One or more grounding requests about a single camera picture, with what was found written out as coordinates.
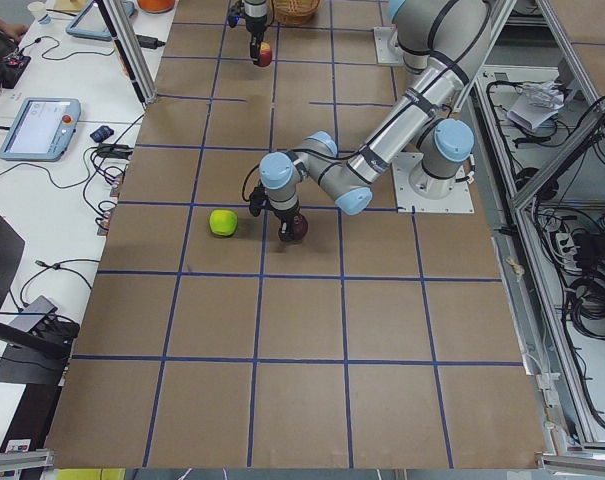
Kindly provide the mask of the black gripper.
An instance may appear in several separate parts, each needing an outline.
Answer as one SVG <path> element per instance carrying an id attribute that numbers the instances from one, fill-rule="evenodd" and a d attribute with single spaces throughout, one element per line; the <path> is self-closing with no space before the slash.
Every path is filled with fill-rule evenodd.
<path id="1" fill-rule="evenodd" d="M 237 0 L 227 12 L 227 24 L 235 28 L 243 19 L 251 35 L 249 51 L 254 65 L 259 63 L 260 44 L 267 29 L 268 6 L 265 0 Z"/>
<path id="2" fill-rule="evenodd" d="M 297 197 L 287 200 L 282 207 L 270 201 L 263 185 L 257 185 L 249 195 L 249 212 L 252 216 L 258 217 L 262 211 L 271 211 L 280 221 L 278 237 L 281 242 L 288 243 L 295 240 L 295 226 L 289 221 L 294 215 L 301 213 Z"/>

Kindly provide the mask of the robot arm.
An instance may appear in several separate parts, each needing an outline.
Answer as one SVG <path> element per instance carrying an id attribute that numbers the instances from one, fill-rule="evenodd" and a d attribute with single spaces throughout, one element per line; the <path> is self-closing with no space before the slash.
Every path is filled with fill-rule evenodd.
<path id="1" fill-rule="evenodd" d="M 253 64 L 259 67 L 266 67 L 271 62 L 269 53 L 262 50 L 267 15 L 268 7 L 264 0 L 237 0 L 229 7 L 226 17 L 230 28 L 235 28 L 240 19 L 245 21 L 251 36 L 249 54 Z"/>
<path id="2" fill-rule="evenodd" d="M 347 215 L 371 202 L 372 184 L 394 157 L 436 117 L 437 109 L 477 74 L 490 46 L 492 5 L 488 1 L 391 1 L 404 63 L 414 75 L 387 117 L 348 158 L 338 157 L 331 136 L 316 132 L 296 148 L 265 155 L 260 180 L 248 198 L 257 217 L 272 212 L 281 241 L 299 241 L 308 230 L 297 186 L 307 178 Z"/>

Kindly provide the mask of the person's hand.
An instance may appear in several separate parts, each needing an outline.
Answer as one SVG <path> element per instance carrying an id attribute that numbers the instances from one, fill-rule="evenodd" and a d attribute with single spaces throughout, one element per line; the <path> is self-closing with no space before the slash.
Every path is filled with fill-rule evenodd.
<path id="1" fill-rule="evenodd" d="M 28 26 L 24 24 L 11 24 L 3 22 L 0 30 L 15 42 L 20 42 L 28 31 Z"/>

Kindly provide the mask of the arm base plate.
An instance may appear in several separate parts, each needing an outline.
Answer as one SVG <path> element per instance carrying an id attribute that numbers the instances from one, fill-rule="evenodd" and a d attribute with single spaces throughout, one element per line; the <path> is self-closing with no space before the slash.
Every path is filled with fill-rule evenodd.
<path id="1" fill-rule="evenodd" d="M 395 26 L 379 26 L 373 29 L 376 59 L 379 65 L 401 67 L 404 65 L 403 50 L 399 46 Z"/>
<path id="2" fill-rule="evenodd" d="M 463 163 L 449 179 L 435 179 L 423 169 L 422 153 L 401 152 L 391 164 L 396 209 L 402 213 L 473 214 L 471 181 Z"/>

